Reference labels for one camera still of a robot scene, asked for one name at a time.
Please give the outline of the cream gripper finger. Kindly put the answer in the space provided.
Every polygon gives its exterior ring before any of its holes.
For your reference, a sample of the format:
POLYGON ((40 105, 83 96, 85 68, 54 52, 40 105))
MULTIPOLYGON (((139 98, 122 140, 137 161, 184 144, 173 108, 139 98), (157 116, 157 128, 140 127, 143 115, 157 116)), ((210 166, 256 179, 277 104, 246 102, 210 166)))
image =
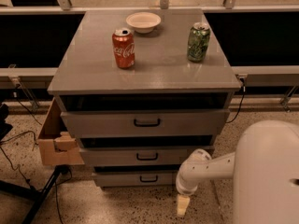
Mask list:
POLYGON ((187 208, 190 203, 190 197, 179 194, 177 196, 177 215, 179 217, 184 217, 187 211, 187 208))

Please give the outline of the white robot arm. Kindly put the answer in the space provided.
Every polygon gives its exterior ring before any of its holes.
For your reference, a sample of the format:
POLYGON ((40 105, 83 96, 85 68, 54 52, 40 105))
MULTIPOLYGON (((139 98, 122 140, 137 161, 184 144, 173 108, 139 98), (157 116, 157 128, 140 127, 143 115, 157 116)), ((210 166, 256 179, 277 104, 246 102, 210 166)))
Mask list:
POLYGON ((299 224, 299 126, 264 120, 249 126, 236 151, 216 159, 196 149, 176 178, 177 214, 205 179, 232 178, 233 224, 299 224))

